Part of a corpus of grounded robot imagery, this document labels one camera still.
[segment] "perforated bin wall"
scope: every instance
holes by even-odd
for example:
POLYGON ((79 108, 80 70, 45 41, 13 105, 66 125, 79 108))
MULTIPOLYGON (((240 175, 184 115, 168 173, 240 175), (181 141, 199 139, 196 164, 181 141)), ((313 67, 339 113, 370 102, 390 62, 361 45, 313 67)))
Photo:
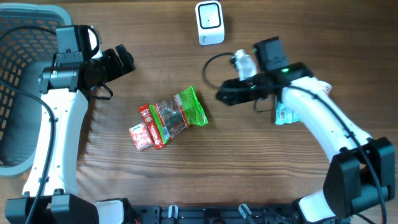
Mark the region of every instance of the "perforated bin wall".
MULTIPOLYGON (((55 31, 71 24, 61 7, 0 4, 0 35, 18 26, 55 31)), ((39 75, 57 49, 57 38, 41 30, 22 29, 5 36, 0 42, 0 78, 40 97, 39 75)), ((40 122, 41 105, 0 85, 0 175, 16 175, 32 165, 40 122)))

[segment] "candy wrapper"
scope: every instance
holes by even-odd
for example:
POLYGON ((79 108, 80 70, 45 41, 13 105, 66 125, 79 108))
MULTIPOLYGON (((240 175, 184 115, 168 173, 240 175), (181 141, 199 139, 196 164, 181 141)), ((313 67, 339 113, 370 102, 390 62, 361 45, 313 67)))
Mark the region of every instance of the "candy wrapper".
POLYGON ((150 113, 149 105, 145 104, 145 105, 140 106, 139 112, 140 112, 145 124, 149 128, 150 135, 152 136, 152 140, 155 143, 155 149, 161 149, 162 147, 165 146, 165 144, 163 143, 162 138, 159 133, 159 130, 156 127, 154 117, 150 113))
MULTIPOLYGON (((324 82, 324 81, 318 81, 318 87, 322 90, 322 92, 326 96, 329 96, 329 93, 331 90, 331 85, 329 83, 324 82)), ((276 102, 275 124, 278 124, 278 125, 291 124, 291 123, 300 121, 299 115, 296 113, 296 111, 285 107, 285 105, 282 102, 280 102, 276 97, 275 97, 275 102, 276 102)))
POLYGON ((154 144, 145 123, 138 124, 130 128, 129 131, 138 151, 154 144))
POLYGON ((203 126, 208 123, 193 86, 170 100, 149 105, 149 109, 163 144, 191 124, 203 126))

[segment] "plastic bin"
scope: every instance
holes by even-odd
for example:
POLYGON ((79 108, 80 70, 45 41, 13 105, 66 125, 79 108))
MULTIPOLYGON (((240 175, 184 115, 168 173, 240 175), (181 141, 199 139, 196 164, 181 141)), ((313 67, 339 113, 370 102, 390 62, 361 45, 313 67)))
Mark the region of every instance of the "plastic bin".
MULTIPOLYGON (((72 25, 68 12, 58 6, 0 4, 0 35, 24 25, 55 30, 72 25)), ((19 30, 0 42, 0 78, 40 97, 38 78, 57 51, 54 35, 41 30, 19 30)), ((41 122, 41 105, 0 85, 0 176, 29 169, 34 160, 41 122)))

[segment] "snack package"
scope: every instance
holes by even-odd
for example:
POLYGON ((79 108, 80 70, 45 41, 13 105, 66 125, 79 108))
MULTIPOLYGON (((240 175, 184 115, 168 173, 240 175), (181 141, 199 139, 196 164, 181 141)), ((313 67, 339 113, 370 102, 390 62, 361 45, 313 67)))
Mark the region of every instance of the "snack package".
POLYGON ((193 86, 171 100, 149 105, 149 109, 164 144, 191 124, 203 126, 208 123, 193 86))
MULTIPOLYGON (((331 90, 331 85, 329 83, 324 81, 318 81, 318 86, 326 96, 329 96, 331 90)), ((300 121, 299 115, 296 113, 296 111, 285 107, 285 105, 282 102, 280 102, 276 97, 275 97, 275 103, 276 103, 275 124, 278 125, 291 124, 300 121)))
POLYGON ((129 131, 138 151, 154 144, 145 123, 138 124, 130 128, 129 131))
POLYGON ((163 148, 165 146, 165 144, 162 141, 159 130, 156 127, 154 117, 150 113, 149 105, 145 104, 145 105, 140 106, 139 112, 140 112, 145 124, 148 126, 150 135, 152 136, 152 140, 155 144, 155 149, 163 148))

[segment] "wood grain surface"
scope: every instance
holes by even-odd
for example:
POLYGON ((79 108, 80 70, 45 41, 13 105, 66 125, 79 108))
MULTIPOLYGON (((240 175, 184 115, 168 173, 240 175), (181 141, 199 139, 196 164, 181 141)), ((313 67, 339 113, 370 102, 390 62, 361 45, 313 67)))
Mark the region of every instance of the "wood grain surface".
MULTIPOLYGON (((305 62, 331 83, 331 97, 358 126, 398 145, 396 1, 222 1, 225 42, 209 47, 198 43, 196 1, 78 2, 59 5, 74 24, 99 29, 103 50, 124 44, 137 67, 109 84, 111 101, 90 102, 77 167, 85 200, 260 205, 289 203, 321 189, 328 161, 302 123, 276 126, 271 113, 253 112, 252 103, 228 107, 201 79, 210 57, 251 52, 254 43, 277 35, 291 62, 305 62), (138 152, 128 129, 142 122, 139 105, 190 85, 209 124, 186 129, 162 150, 138 152)), ((208 76, 221 83, 237 73, 228 58, 219 58, 208 76)), ((6 199, 21 196, 28 175, 0 179, 0 223, 7 223, 6 199)), ((387 210, 389 223, 398 223, 398 202, 388 202, 387 210)), ((380 222, 379 207, 364 214, 380 222)))

